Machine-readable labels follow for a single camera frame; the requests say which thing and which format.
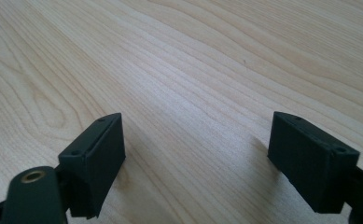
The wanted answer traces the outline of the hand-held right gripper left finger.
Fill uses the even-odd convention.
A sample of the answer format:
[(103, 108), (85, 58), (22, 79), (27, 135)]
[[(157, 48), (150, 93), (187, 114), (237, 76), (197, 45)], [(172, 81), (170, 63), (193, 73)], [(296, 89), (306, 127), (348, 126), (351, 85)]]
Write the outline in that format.
[(125, 158), (120, 113), (94, 121), (59, 154), (72, 217), (99, 216)]

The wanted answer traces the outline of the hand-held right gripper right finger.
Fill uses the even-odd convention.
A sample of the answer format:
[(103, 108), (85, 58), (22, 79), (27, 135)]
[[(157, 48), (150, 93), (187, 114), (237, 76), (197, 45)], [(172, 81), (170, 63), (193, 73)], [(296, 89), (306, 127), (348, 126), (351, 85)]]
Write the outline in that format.
[(268, 158), (315, 212), (338, 214), (359, 152), (306, 119), (276, 111)]

